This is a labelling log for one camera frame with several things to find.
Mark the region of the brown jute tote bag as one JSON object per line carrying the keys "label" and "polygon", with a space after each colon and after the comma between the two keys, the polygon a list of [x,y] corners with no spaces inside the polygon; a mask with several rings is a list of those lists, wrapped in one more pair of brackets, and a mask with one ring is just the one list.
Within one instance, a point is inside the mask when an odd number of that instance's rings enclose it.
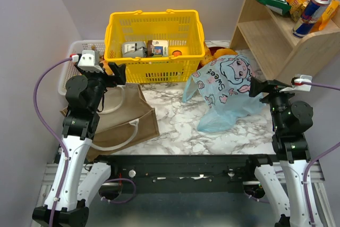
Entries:
{"label": "brown jute tote bag", "polygon": [[111,88],[105,93],[104,110],[86,159],[111,155],[159,136],[156,110],[137,83]]}

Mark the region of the orange yellow snack bag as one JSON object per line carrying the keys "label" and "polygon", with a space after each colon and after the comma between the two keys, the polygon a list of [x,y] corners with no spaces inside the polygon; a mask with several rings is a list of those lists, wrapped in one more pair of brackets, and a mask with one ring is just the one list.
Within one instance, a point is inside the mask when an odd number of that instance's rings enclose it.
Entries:
{"label": "orange yellow snack bag", "polygon": [[[286,1],[291,7],[290,15],[294,22],[298,21],[307,4],[310,2],[310,0],[286,0]],[[311,32],[323,30],[336,14],[338,7],[339,1],[331,0],[330,5],[324,11],[322,16],[318,19],[316,25],[312,28]]]}

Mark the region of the red bull can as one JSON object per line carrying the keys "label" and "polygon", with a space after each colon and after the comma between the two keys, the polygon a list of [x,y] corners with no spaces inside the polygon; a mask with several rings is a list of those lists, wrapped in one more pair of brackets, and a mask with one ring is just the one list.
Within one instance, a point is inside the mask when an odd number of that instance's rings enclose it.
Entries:
{"label": "red bull can", "polygon": [[293,35],[298,38],[306,36],[331,2],[332,0],[310,0],[292,29]]}

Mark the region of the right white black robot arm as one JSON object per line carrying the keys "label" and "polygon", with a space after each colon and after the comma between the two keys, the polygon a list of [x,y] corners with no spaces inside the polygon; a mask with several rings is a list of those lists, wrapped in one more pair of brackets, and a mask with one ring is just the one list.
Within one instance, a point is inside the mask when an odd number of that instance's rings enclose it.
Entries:
{"label": "right white black robot arm", "polygon": [[260,102],[270,106],[274,135],[272,146],[283,171],[282,187],[270,157],[250,157],[254,176],[263,187],[274,211],[275,226],[322,226],[312,191],[310,169],[313,165],[304,132],[313,125],[313,108],[306,102],[291,103],[296,92],[309,92],[312,77],[300,75],[291,85],[277,80],[250,79],[250,97],[261,93]]}

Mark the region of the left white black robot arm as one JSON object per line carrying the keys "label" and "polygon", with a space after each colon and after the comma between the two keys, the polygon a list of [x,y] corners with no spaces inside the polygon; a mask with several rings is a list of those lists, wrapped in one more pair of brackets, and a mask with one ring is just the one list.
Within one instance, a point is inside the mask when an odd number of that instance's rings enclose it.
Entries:
{"label": "left white black robot arm", "polygon": [[126,66],[109,63],[113,74],[79,68],[68,79],[68,102],[61,135],[56,135],[62,153],[55,179],[43,206],[33,210],[32,219],[41,226],[85,226],[89,206],[102,184],[111,175],[111,166],[96,163],[84,180],[83,164],[99,124],[98,107],[107,88],[126,83]]}

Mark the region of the blue cartoon plastic bag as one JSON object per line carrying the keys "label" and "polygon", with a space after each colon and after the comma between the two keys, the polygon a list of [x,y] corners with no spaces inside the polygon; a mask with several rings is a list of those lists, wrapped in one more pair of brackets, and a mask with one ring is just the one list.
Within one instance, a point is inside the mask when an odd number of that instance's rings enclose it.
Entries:
{"label": "blue cartoon plastic bag", "polygon": [[199,92],[209,107],[197,130],[229,130],[239,118],[259,114],[265,105],[260,102],[262,94],[249,96],[253,76],[251,62],[241,54],[221,56],[193,73],[186,82],[182,101],[187,102]]}

